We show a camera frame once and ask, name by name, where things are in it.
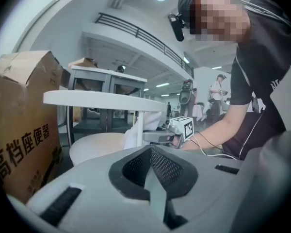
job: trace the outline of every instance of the white shirt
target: white shirt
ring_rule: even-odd
[[[215,91],[219,91],[219,93],[212,93],[211,92],[211,96],[214,100],[221,100],[222,99],[222,87],[221,87],[221,84],[220,82],[218,81],[215,81],[210,90],[215,90]]]

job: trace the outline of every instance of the black t-shirt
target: black t-shirt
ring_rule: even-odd
[[[283,11],[268,0],[251,0],[278,16]],[[291,66],[291,27],[284,22],[248,11],[250,39],[237,45],[231,72],[232,105],[250,103],[252,92],[266,105],[263,115],[278,131],[285,130],[281,117],[270,98]]]

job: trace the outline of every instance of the black velcro strip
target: black velcro strip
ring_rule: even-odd
[[[215,169],[218,169],[218,170],[223,171],[223,172],[231,173],[231,174],[237,174],[239,171],[238,168],[234,168],[234,167],[230,167],[230,166],[223,166],[223,165],[217,165],[215,167]]]
[[[81,189],[68,187],[41,215],[49,224],[57,227],[70,206],[81,193]]]

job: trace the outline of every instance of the person in white shirt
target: person in white shirt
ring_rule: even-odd
[[[225,79],[225,76],[222,74],[219,74],[217,77],[217,80],[213,83],[213,85],[210,88],[210,98],[213,99],[213,122],[216,122],[221,111],[221,99],[223,97],[224,91],[221,87],[221,82]]]

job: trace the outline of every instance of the cap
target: cap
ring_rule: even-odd
[[[222,78],[222,79],[226,79],[226,76],[219,74],[217,78]]]
[[[193,0],[178,0],[178,12],[179,14],[182,14],[182,19],[187,24],[190,23],[190,5],[192,2]]]

